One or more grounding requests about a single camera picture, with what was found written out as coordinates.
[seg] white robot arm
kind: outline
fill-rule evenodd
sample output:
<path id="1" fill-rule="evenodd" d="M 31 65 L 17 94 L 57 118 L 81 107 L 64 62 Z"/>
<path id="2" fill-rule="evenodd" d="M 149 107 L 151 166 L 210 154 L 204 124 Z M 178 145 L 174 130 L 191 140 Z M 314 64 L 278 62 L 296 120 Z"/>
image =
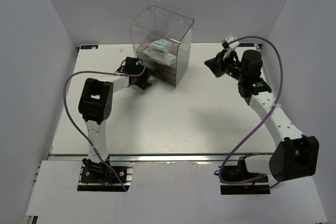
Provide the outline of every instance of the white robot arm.
<path id="1" fill-rule="evenodd" d="M 129 87 L 129 77 L 126 76 L 109 76 L 103 79 L 99 79 L 100 82 L 109 82 L 113 83 L 113 93 L 118 90 L 128 88 Z M 112 104 L 107 105 L 107 109 L 105 113 L 110 113 L 112 110 Z M 86 128 L 88 130 L 88 136 L 95 145 L 96 150 L 99 152 L 100 156 L 103 160 L 107 160 L 109 157 L 109 152 L 106 147 L 106 119 L 103 120 L 100 124 L 96 121 L 87 120 L 85 121 Z M 100 163 L 99 158 L 95 154 L 92 146 L 89 145 L 89 156 L 88 159 L 94 163 Z"/>
<path id="2" fill-rule="evenodd" d="M 82 182 L 103 182 L 111 176 L 111 171 L 102 160 L 109 163 L 106 120 L 112 111 L 113 94 L 131 85 L 136 85 L 143 90 L 151 86 L 148 83 L 151 74 L 141 65 L 139 59 L 127 57 L 124 62 L 125 65 L 117 70 L 121 75 L 108 76 L 100 80 L 88 78 L 85 81 L 78 110 L 85 121 L 93 146 L 89 144 L 89 155 L 83 159 L 85 173 L 82 173 Z"/>
<path id="3" fill-rule="evenodd" d="M 229 36 L 223 41 L 224 50 L 204 63 L 216 77 L 227 74 L 238 80 L 240 96 L 262 120 L 273 108 L 265 126 L 277 148 L 273 155 L 244 156 L 238 161 L 236 172 L 228 173 L 223 169 L 219 176 L 229 182 L 244 181 L 260 174 L 273 175 L 279 182 L 312 176 L 316 171 L 319 142 L 314 136 L 305 136 L 282 108 L 274 104 L 271 88 L 260 77 L 261 54 L 256 50 L 246 50 L 239 61 L 235 51 L 238 45 L 236 38 Z"/>

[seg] blue and white object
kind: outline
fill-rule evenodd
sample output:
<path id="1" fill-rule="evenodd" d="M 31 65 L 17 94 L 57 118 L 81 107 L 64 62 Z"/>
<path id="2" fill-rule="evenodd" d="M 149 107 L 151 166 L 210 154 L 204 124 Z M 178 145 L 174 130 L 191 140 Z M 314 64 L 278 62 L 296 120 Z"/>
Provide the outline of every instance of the blue and white object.
<path id="1" fill-rule="evenodd" d="M 151 47 L 146 47 L 143 51 L 151 60 L 154 60 L 158 63 L 170 66 L 171 64 L 175 63 L 177 57 L 172 55 L 169 52 L 161 52 L 153 49 Z"/>
<path id="2" fill-rule="evenodd" d="M 173 43 L 165 39 L 160 39 L 150 43 L 149 46 L 159 52 L 170 52 L 172 50 Z"/>

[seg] acrylic box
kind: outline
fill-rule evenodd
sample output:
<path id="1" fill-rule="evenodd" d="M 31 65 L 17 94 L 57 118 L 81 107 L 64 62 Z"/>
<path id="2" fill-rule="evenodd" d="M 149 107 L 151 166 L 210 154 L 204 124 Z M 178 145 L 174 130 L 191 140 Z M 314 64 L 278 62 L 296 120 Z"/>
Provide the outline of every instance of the acrylic box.
<path id="1" fill-rule="evenodd" d="M 177 86 L 189 65 L 194 19 L 151 5 L 131 25 L 134 54 L 151 74 Z"/>

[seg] cable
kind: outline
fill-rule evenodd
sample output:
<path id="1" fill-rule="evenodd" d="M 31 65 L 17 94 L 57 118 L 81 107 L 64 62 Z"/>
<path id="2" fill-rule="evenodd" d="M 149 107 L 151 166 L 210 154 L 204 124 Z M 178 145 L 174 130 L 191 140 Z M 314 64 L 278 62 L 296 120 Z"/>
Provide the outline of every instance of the cable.
<path id="1" fill-rule="evenodd" d="M 262 174 L 262 175 L 259 175 L 255 178 L 250 178 L 250 179 L 246 179 L 246 180 L 242 180 L 242 181 L 235 181 L 235 182 L 230 182 L 230 181 L 225 181 L 222 179 L 222 171 L 223 171 L 223 168 L 226 164 L 226 162 L 229 160 L 229 158 L 266 122 L 266 120 L 271 116 L 271 114 L 273 113 L 274 109 L 276 108 L 276 104 L 278 103 L 279 99 L 280 99 L 280 96 L 281 96 L 281 92 L 282 92 L 282 86 L 283 86 L 283 75 L 284 75 L 284 70 L 282 68 L 282 61 L 281 61 L 281 57 L 280 57 L 280 54 L 279 54 L 279 51 L 277 50 L 277 48 L 275 47 L 275 45 L 269 41 L 268 39 L 265 39 L 265 38 L 262 38 L 262 37 L 259 37 L 259 36 L 254 36 L 254 35 L 251 35 L 251 36 L 244 36 L 244 37 L 240 37 L 238 39 L 235 39 L 233 41 L 230 41 L 228 43 L 228 45 L 236 42 L 236 41 L 239 41 L 239 40 L 242 40 L 242 39 L 247 39 L 247 38 L 256 38 L 256 39 L 261 39 L 267 43 L 269 43 L 277 57 L 278 57 L 278 61 L 279 61 L 279 66 L 280 66 L 280 87 L 279 87 L 279 91 L 278 91 L 278 94 L 277 94 L 277 97 L 274 101 L 274 105 L 272 106 L 272 108 L 269 110 L 269 112 L 266 114 L 266 116 L 262 119 L 262 121 L 253 129 L 251 130 L 250 133 L 248 133 L 244 138 L 243 140 L 241 140 L 236 147 L 234 147 L 234 149 L 226 156 L 226 158 L 224 159 L 222 165 L 220 166 L 220 169 L 219 169 L 219 180 L 224 183 L 224 184 L 231 184 L 231 185 L 234 185 L 234 184 L 240 184 L 240 183 L 247 183 L 247 182 L 253 182 L 255 180 L 258 180 L 258 179 L 261 179 L 263 177 L 265 177 L 266 175 L 265 174 Z M 275 183 L 274 185 L 270 186 L 270 188 L 274 188 L 275 186 L 277 186 L 279 183 Z"/>
<path id="2" fill-rule="evenodd" d="M 114 175 L 112 178 L 110 178 L 110 179 L 107 181 L 107 183 L 110 183 L 114 178 L 115 178 L 115 175 Z"/>
<path id="3" fill-rule="evenodd" d="M 82 74 L 82 73 L 98 73 L 98 74 L 106 74 L 106 75 L 109 75 L 109 76 L 125 76 L 125 77 L 139 77 L 141 76 L 146 70 L 146 67 L 143 66 L 143 70 L 140 74 L 122 74 L 122 73 L 108 73 L 108 72 L 99 72 L 99 71 L 79 71 L 79 72 L 76 72 L 76 73 L 73 73 L 72 75 L 70 75 L 67 80 L 65 81 L 64 83 L 64 88 L 63 88 L 63 103 L 64 103 L 64 108 L 65 108 L 65 111 L 69 117 L 69 120 L 70 122 L 73 124 L 73 126 L 79 131 L 79 133 L 85 137 L 85 139 L 89 142 L 89 144 L 92 146 L 95 154 L 97 155 L 97 157 L 99 158 L 99 160 L 104 164 L 106 165 L 106 167 L 108 169 L 110 169 L 114 175 L 116 176 L 117 180 L 119 181 L 119 183 L 121 184 L 122 188 L 127 191 L 126 187 L 124 186 L 124 184 L 122 183 L 121 179 L 119 178 L 117 172 L 108 164 L 105 162 L 105 160 L 103 160 L 99 154 L 99 152 L 96 150 L 96 148 L 94 147 L 94 144 L 93 142 L 90 140 L 90 138 L 88 136 L 85 135 L 85 133 L 78 127 L 78 125 L 74 122 L 72 116 L 70 115 L 70 112 L 69 112 L 69 109 L 68 109 L 68 104 L 67 104 L 67 86 L 68 86 L 68 83 L 69 81 L 71 80 L 72 77 L 74 76 L 77 76 L 79 74 Z"/>

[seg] transparent container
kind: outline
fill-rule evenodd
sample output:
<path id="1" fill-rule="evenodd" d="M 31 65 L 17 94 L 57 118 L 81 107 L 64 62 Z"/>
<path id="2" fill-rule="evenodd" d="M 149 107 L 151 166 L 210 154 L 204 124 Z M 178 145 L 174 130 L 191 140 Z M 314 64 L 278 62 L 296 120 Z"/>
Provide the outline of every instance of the transparent container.
<path id="1" fill-rule="evenodd" d="M 193 25 L 192 18 L 149 6 L 131 25 L 135 57 L 153 76 L 176 87 L 188 69 Z"/>

